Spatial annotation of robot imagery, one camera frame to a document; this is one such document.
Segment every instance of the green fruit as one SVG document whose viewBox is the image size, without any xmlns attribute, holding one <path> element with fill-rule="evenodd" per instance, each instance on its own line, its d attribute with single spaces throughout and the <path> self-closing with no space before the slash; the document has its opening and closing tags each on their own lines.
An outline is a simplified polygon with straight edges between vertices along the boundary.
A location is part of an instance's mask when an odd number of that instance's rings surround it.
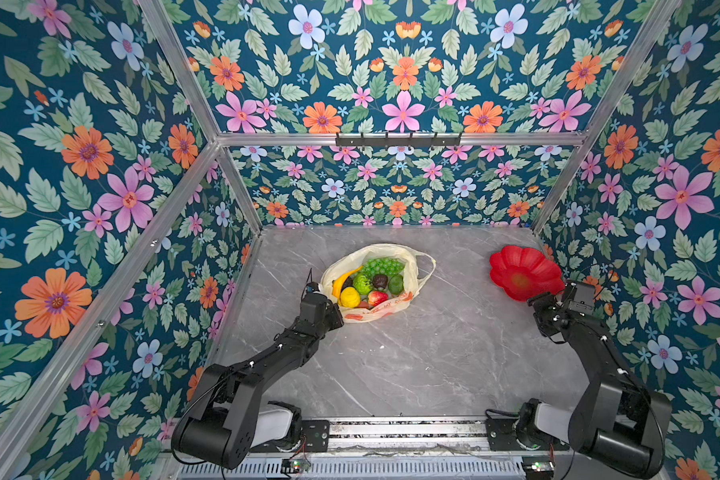
<svg viewBox="0 0 720 480">
<path fill-rule="evenodd" d="M 392 278 L 389 279 L 389 283 L 387 284 L 387 288 L 389 288 L 389 292 L 393 295 L 400 295 L 403 290 L 405 290 L 405 286 L 403 285 L 403 277 L 402 275 L 395 275 Z"/>
<path fill-rule="evenodd" d="M 355 281 L 352 283 L 352 286 L 355 287 L 355 290 L 360 295 L 367 295 L 373 289 L 371 279 L 365 274 L 358 274 L 355 277 Z"/>
</svg>

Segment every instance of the floral wallpaper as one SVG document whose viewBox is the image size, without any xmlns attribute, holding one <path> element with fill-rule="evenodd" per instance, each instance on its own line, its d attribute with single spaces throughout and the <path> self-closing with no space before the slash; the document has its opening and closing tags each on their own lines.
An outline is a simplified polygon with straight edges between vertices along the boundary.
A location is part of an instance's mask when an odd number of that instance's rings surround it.
<svg viewBox="0 0 720 480">
<path fill-rule="evenodd" d="M 558 145 L 232 149 L 259 217 L 275 225 L 527 226 L 570 153 Z"/>
<path fill-rule="evenodd" d="M 199 0 L 166 10 L 230 132 L 486 133 L 582 129 L 651 5 Z"/>
<path fill-rule="evenodd" d="M 672 399 L 666 466 L 720 479 L 720 2 L 686 0 L 545 231 Z"/>
<path fill-rule="evenodd" d="M 21 458 L 16 478 L 150 477 L 192 399 L 250 238 L 214 165 Z"/>
</svg>

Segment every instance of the yellow fruit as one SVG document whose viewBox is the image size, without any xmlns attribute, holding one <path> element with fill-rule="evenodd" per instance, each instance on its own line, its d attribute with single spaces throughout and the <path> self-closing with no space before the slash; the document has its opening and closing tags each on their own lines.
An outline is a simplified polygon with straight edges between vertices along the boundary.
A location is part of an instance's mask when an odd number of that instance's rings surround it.
<svg viewBox="0 0 720 480">
<path fill-rule="evenodd" d="M 360 294 L 355 290 L 354 287 L 347 287 L 342 292 L 342 296 L 339 299 L 338 303 L 341 306 L 355 308 L 357 305 L 360 305 Z"/>
</svg>

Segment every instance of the wallpaper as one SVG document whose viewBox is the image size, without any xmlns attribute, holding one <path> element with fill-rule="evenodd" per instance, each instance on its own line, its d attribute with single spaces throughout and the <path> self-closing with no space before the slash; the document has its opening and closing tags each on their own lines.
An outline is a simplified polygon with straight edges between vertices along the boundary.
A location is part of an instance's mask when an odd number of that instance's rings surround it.
<svg viewBox="0 0 720 480">
<path fill-rule="evenodd" d="M 651 5 L 198 0 L 166 9 L 228 131 L 485 133 L 581 129 Z"/>
<path fill-rule="evenodd" d="M 197 387 L 250 237 L 212 168 L 22 457 L 18 478 L 150 477 Z"/>
<path fill-rule="evenodd" d="M 543 205 L 570 148 L 232 148 L 264 224 L 516 224 Z"/>
<path fill-rule="evenodd" d="M 0 0 L 0 425 L 202 147 L 177 98 L 132 2 Z"/>
<path fill-rule="evenodd" d="M 666 466 L 720 478 L 720 2 L 684 2 L 546 231 L 634 371 L 672 399 Z"/>
</svg>

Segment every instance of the robotic arm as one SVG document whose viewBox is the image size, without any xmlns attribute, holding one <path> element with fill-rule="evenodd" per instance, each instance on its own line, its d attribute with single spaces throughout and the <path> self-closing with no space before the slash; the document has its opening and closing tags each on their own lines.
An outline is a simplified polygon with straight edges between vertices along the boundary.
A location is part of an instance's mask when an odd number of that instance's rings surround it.
<svg viewBox="0 0 720 480">
<path fill-rule="evenodd" d="M 590 385 L 572 412 L 536 399 L 525 403 L 518 438 L 524 443 L 559 438 L 626 475 L 652 478 L 662 468 L 672 404 L 629 369 L 608 327 L 593 316 L 593 298 L 592 285 L 568 283 L 560 301 L 550 293 L 528 300 L 541 334 L 562 334 L 578 354 Z"/>
<path fill-rule="evenodd" d="M 204 371 L 196 389 L 197 400 L 176 426 L 172 449 L 230 470 L 236 468 L 258 437 L 256 424 L 264 391 L 307 363 L 326 333 L 343 325 L 335 303 L 319 293 L 305 294 L 298 317 L 275 337 L 272 346 L 244 362 L 214 364 Z M 231 403 L 230 408 L 214 406 L 225 402 Z"/>
</svg>

